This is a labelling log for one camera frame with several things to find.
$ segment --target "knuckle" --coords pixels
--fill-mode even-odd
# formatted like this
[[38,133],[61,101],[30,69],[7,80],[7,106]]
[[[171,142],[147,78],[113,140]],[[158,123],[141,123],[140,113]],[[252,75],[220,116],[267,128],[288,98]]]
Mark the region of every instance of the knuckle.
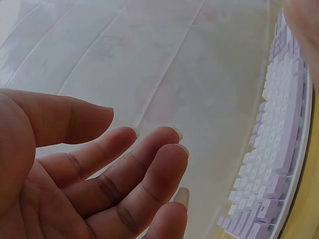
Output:
[[111,202],[111,204],[118,204],[122,198],[122,195],[114,181],[108,175],[103,173],[96,178],[96,182],[102,193]]
[[139,160],[139,157],[133,153],[133,152],[129,152],[127,154],[127,157],[128,158],[131,158],[135,163],[136,163],[136,166],[142,171],[143,174],[145,174],[149,168],[148,165],[145,165],[143,164],[140,160]]
[[132,214],[130,211],[122,206],[121,204],[117,205],[115,207],[116,213],[121,220],[122,224],[125,226],[125,228],[128,230],[128,232],[135,236],[139,232],[139,227],[137,222],[134,220]]
[[110,152],[106,147],[103,147],[98,140],[93,141],[93,143],[97,146],[103,158],[109,158]]
[[70,162],[70,164],[74,168],[78,177],[80,179],[82,179],[85,176],[85,173],[84,173],[84,170],[82,169],[78,159],[71,152],[66,153],[66,158],[68,159],[68,161]]

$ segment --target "white keycap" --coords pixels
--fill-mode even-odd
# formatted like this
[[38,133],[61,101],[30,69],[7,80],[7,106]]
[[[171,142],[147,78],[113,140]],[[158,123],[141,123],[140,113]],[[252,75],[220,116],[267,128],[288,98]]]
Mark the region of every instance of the white keycap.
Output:
[[258,168],[254,168],[252,171],[251,171],[251,174],[249,176],[249,181],[252,182],[252,181],[255,181],[257,179],[257,174],[258,174]]
[[267,123],[268,117],[269,117],[269,113],[268,112],[264,112],[263,116],[261,117],[261,123]]
[[246,209],[246,203],[247,203],[247,199],[243,198],[242,200],[240,200],[239,205],[237,207],[238,211],[242,212]]
[[257,194],[253,194],[248,198],[246,208],[252,210],[253,206],[257,203]]
[[244,197],[244,191],[237,191],[237,194],[235,196],[235,203],[239,203],[240,200]]
[[245,170],[246,170],[246,165],[242,165],[239,169],[238,175],[243,177],[245,174]]
[[257,200],[262,202],[264,199],[267,199],[267,186],[261,186],[258,192]]
[[265,150],[265,147],[266,147],[266,146],[267,146],[267,139],[264,139],[264,140],[261,141],[260,146],[259,146],[259,149],[260,149],[261,151],[263,151],[263,150]]
[[245,175],[250,175],[251,170],[253,169],[253,164],[249,163],[246,165]]
[[269,185],[271,183],[272,176],[276,174],[275,169],[269,168],[266,170],[265,176],[263,178],[263,184]]
[[236,178],[235,183],[234,183],[234,189],[240,190],[240,183],[241,183],[241,178]]
[[242,177],[241,182],[240,182],[240,188],[244,190],[246,188],[246,185],[248,183],[248,177]]
[[265,135],[269,135],[270,129],[271,129],[270,125],[267,125],[267,126],[265,127],[264,134],[265,134]]
[[274,165],[275,164],[275,161],[276,161],[276,157],[277,157],[277,151],[273,151],[270,155],[270,158],[269,158],[269,164],[270,165]]
[[277,136],[277,132],[276,132],[276,131],[273,131],[273,132],[271,132],[271,133],[269,134],[269,136],[268,136],[268,142],[269,142],[269,144],[274,143],[274,140],[275,140],[276,136]]
[[260,168],[259,168],[259,171],[258,171],[258,176],[259,177],[264,177],[265,176],[265,173],[266,173],[266,170],[267,170],[267,163],[263,163]]
[[274,141],[274,148],[277,149],[280,145],[280,140],[281,140],[281,134],[277,135]]
[[253,190],[253,183],[248,183],[244,191],[244,196],[249,197],[251,195],[252,190]]
[[253,192],[255,194],[258,194],[260,191],[260,187],[262,186],[262,179],[259,178],[255,181],[254,187],[253,187]]
[[265,125],[264,125],[264,124],[261,124],[261,125],[259,126],[257,135],[263,135],[263,134],[264,134],[264,130],[265,130]]
[[229,194],[228,200],[231,203],[236,203],[236,201],[235,201],[236,195],[237,195],[237,191],[231,191],[230,194]]
[[251,151],[251,154],[250,154],[250,161],[253,163],[257,157],[257,153],[258,151],[256,149],[254,149],[253,151]]
[[263,154],[262,153],[259,153],[256,157],[256,160],[255,160],[255,163],[254,163],[254,166],[257,167],[257,166],[260,166],[263,162]]
[[271,148],[271,146],[269,146],[265,150],[264,157],[263,157],[263,162],[268,162],[271,154],[272,154],[272,148]]
[[254,148],[258,148],[260,143],[261,143],[261,137],[257,137],[256,140],[255,140],[255,143],[254,143]]
[[246,154],[245,154],[244,159],[243,159],[243,163],[244,163],[244,164],[249,163],[249,161],[250,161],[250,154],[251,154],[251,153],[246,153]]
[[266,102],[265,103],[265,108],[264,108],[264,110],[265,110],[265,112],[269,112],[270,111],[270,102]]
[[237,205],[231,205],[228,211],[228,215],[233,216],[236,213]]

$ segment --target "fingernail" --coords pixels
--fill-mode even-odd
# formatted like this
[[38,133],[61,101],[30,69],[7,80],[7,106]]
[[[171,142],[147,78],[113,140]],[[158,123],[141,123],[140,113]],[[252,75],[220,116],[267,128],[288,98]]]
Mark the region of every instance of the fingernail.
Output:
[[181,144],[177,144],[179,147],[181,147],[182,149],[185,150],[185,152],[187,153],[187,156],[189,157],[189,151],[188,149],[184,146],[184,145],[181,145]]
[[112,108],[112,107],[104,107],[104,108],[107,108],[108,110],[114,111],[114,108]]
[[139,138],[140,136],[140,132],[137,128],[134,128],[134,127],[130,127],[132,130],[134,130],[135,134],[136,134],[136,139]]
[[188,210],[188,201],[189,201],[189,190],[187,188],[180,188],[178,193],[174,197],[174,202],[182,203],[186,211]]
[[181,139],[183,138],[183,134],[177,128],[174,128],[174,127],[171,127],[171,128],[176,131],[176,133],[178,134],[178,137],[179,137],[179,141],[181,141]]

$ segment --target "finger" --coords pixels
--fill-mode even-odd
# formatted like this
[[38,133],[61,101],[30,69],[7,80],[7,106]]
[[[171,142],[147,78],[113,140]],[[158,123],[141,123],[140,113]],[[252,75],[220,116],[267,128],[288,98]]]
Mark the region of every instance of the finger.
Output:
[[36,146],[77,144],[100,136],[113,120],[113,109],[65,96],[1,89],[31,123]]
[[39,162],[59,188],[87,179],[123,154],[137,139],[137,129],[117,128],[96,141],[69,153],[39,158]]
[[0,90],[0,214],[14,203],[33,165],[35,147],[98,137],[113,111],[67,98]]
[[178,143],[180,138],[178,130],[160,127],[101,176],[75,184],[64,192],[84,218],[117,205],[142,181],[158,150],[165,144]]
[[285,19],[302,46],[312,82],[319,89],[319,1],[286,0]]
[[89,217],[96,238],[135,238],[152,221],[158,209],[177,189],[187,167],[188,152],[167,144],[157,153],[142,182],[115,207]]
[[167,203],[156,213],[143,239],[183,239],[187,212],[181,203]]

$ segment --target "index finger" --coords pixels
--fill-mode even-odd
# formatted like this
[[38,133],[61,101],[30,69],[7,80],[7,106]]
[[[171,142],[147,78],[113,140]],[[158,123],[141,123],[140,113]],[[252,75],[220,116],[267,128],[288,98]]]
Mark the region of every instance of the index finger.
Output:
[[36,147],[92,140],[113,119],[110,108],[7,89],[0,89],[0,112],[0,215],[17,199]]
[[0,89],[28,117],[37,147],[77,144],[100,136],[113,120],[113,109],[76,98]]

